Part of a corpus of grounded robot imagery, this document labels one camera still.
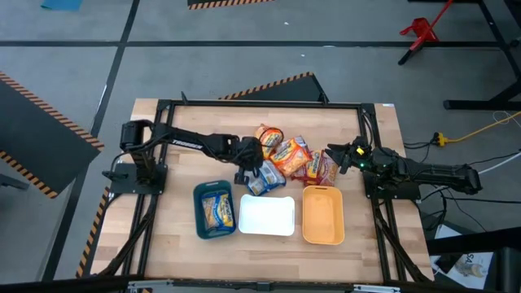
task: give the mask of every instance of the packaged food item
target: packaged food item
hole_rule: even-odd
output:
[[[287,177],[311,160],[308,145],[301,136],[282,142],[269,158]]]
[[[312,151],[311,160],[304,166],[296,170],[291,175],[291,179],[297,179],[301,181],[306,179],[316,179],[318,176],[318,172],[320,171],[320,163],[322,161],[323,152],[324,150]]]
[[[313,151],[312,159],[291,175],[305,186],[333,186],[338,165],[323,150]]]
[[[255,137],[259,138],[263,146],[262,154],[264,159],[267,160],[274,148],[284,139],[284,134],[278,128],[260,125],[255,132]]]
[[[244,175],[250,178],[247,188],[255,196],[263,195],[279,186],[286,185],[286,178],[269,160],[265,160],[262,167],[260,167],[259,177],[255,178],[253,172],[245,172]]]
[[[226,191],[208,193],[202,196],[206,229],[234,230],[230,195]]]
[[[334,186],[336,173],[339,170],[339,166],[334,162],[328,155],[323,154],[320,162],[320,172],[315,180],[307,178],[304,182],[305,186],[318,185],[318,186]]]

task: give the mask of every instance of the blue plastic tray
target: blue plastic tray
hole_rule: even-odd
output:
[[[226,191],[228,195],[230,195],[231,216],[234,219],[234,227],[231,231],[206,230],[206,219],[204,218],[203,202],[201,199],[203,195],[217,191]],[[194,189],[194,208],[197,235],[202,239],[221,237],[232,234],[235,231],[237,221],[235,220],[234,199],[231,194],[231,184],[228,181],[212,181],[197,185]]]

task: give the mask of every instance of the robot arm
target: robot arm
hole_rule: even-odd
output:
[[[151,138],[144,142],[143,134],[146,128],[150,129]],[[120,148],[132,156],[136,164],[138,184],[147,185],[154,181],[156,162],[150,150],[162,143],[202,151],[215,160],[238,165],[239,171],[235,174],[234,180],[236,184],[247,184],[248,178],[244,176],[244,171],[252,171],[257,175],[263,162],[261,142],[254,137],[244,137],[241,140],[231,134],[203,135],[163,123],[135,120],[123,125]],[[118,176],[112,171],[104,174],[109,178]]]
[[[478,173],[468,165],[423,164],[399,156],[395,151],[379,147],[371,150],[362,137],[345,145],[327,145],[326,153],[345,174],[350,167],[377,175],[377,185],[396,189],[402,182],[448,186],[474,195],[482,189]]]

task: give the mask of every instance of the white container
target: white container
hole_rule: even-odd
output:
[[[291,236],[295,232],[295,200],[243,195],[239,231],[245,234]]]

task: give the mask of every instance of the food package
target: food package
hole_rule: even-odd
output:
[[[252,195],[260,196],[271,190],[286,185],[286,178],[275,168],[275,165],[265,160],[262,167],[259,169],[259,177],[255,178],[253,172],[246,171],[245,176],[250,179],[247,188]]]
[[[308,178],[308,180],[304,182],[304,185],[334,186],[338,170],[339,166],[334,162],[334,160],[324,154],[320,162],[320,171],[317,178],[315,180]]]
[[[320,170],[320,162],[322,160],[323,152],[324,150],[312,151],[311,160],[296,170],[291,175],[291,179],[297,179],[301,181],[306,179],[316,179],[318,176],[318,171]]]
[[[262,154],[265,160],[269,158],[274,148],[284,139],[284,135],[280,129],[266,125],[260,125],[255,132],[255,137],[260,140],[263,146]]]
[[[225,191],[208,193],[202,196],[206,229],[234,230],[230,195]]]
[[[269,157],[280,172],[286,177],[311,160],[308,145],[301,136],[282,142]]]
[[[312,160],[293,173],[291,179],[303,181],[305,186],[333,186],[338,165],[323,150],[314,151],[311,156]]]

